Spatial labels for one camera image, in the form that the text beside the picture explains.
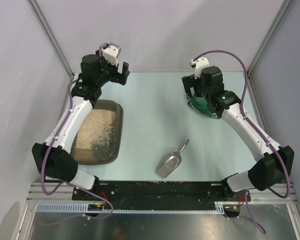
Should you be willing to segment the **green litter bag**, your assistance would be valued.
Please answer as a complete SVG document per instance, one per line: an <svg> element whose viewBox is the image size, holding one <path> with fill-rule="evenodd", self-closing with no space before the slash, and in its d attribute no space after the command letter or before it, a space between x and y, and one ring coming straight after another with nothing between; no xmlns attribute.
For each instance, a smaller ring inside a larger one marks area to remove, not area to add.
<svg viewBox="0 0 300 240"><path fill-rule="evenodd" d="M188 98L187 105L199 112L200 114L205 115L206 117L212 119L220 119L221 117L217 114L217 104L213 101L209 101L204 97L197 97L193 95L192 97Z"/></svg>

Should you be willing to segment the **brown litter box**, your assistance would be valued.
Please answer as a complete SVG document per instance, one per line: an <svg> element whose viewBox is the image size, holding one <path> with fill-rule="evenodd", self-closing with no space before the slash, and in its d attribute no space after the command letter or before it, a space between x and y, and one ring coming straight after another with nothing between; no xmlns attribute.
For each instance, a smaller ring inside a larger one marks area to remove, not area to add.
<svg viewBox="0 0 300 240"><path fill-rule="evenodd" d="M76 134L70 155L80 165L114 162L120 151L124 111L113 101L99 99Z"/></svg>

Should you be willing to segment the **metal scoop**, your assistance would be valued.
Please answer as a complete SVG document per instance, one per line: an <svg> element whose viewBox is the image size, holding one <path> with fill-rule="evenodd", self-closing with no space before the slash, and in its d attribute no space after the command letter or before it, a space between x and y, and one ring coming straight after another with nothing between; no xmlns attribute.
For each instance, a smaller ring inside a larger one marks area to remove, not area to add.
<svg viewBox="0 0 300 240"><path fill-rule="evenodd" d="M185 150L189 143L187 139L177 151L168 152L159 163L155 173L163 179L166 179L182 162L181 153Z"/></svg>

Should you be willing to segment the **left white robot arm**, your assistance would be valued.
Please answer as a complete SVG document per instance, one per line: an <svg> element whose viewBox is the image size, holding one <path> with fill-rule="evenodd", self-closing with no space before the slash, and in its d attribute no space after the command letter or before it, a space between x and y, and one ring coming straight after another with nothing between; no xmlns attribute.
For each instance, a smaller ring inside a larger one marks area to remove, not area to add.
<svg viewBox="0 0 300 240"><path fill-rule="evenodd" d="M129 74L127 62L123 62L122 70L118 71L118 66L105 54L96 52L82 58L80 74L67 86L69 102L62 117L49 137L43 143L35 143L31 150L46 195L55 192L45 187L45 178L49 177L83 189L90 200L100 196L101 188L95 184L98 178L79 168L71 156L71 148L80 126L101 96L102 87L108 82L124 86Z"/></svg>

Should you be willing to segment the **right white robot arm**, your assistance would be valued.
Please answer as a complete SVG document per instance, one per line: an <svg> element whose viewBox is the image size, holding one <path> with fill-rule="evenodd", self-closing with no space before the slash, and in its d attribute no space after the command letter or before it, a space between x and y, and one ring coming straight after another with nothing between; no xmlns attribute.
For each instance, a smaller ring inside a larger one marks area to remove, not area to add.
<svg viewBox="0 0 300 240"><path fill-rule="evenodd" d="M255 165L244 172L225 178L221 196L232 201L239 191L264 191L289 176L295 153L290 146L281 146L257 125L233 91L225 90L223 74L216 66L191 64L194 74L182 77L188 105L211 118L222 119L238 134L250 150Z"/></svg>

